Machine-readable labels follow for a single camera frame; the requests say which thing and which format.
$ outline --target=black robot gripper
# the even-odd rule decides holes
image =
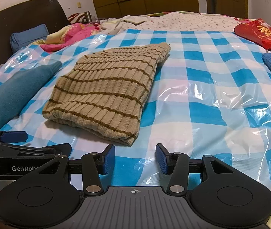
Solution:
[[[113,145],[77,160],[59,155],[0,191],[0,216],[15,228],[268,228],[271,191],[264,185],[211,155],[190,159],[157,144],[156,160],[172,175],[166,191],[104,189],[99,175],[112,175]],[[82,193],[69,183],[76,173],[82,174]],[[194,190],[187,190],[189,173],[201,174]]]

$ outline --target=teal garment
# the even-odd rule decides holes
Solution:
[[[62,63],[20,70],[0,86],[0,129],[19,115],[30,99],[60,69]]]

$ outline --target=gray ribbed plate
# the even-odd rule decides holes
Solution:
[[[109,187],[52,229],[220,229],[198,217],[182,197],[161,187]],[[256,229],[268,228],[264,225]]]

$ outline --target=striped sweater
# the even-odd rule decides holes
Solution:
[[[57,80],[43,116],[132,145],[156,65],[169,51],[168,44],[160,43],[112,48],[81,57],[70,73]]]

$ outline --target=blue checkered plastic sheet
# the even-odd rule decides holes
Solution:
[[[139,136],[132,147],[116,143],[114,174],[104,185],[167,185],[155,161],[155,147],[192,158],[215,155],[271,189],[271,73],[258,45],[230,32],[128,30],[115,36],[98,34],[48,54],[31,45],[0,69],[0,85],[21,69],[50,64],[63,68],[3,130],[25,130],[26,145],[42,147],[70,143],[72,158],[98,151],[109,141],[80,128],[47,121],[42,108],[58,77],[67,74],[88,53],[123,46],[167,42],[171,51],[156,69],[142,113]],[[190,176],[189,188],[200,183]],[[82,189],[81,177],[72,184]]]

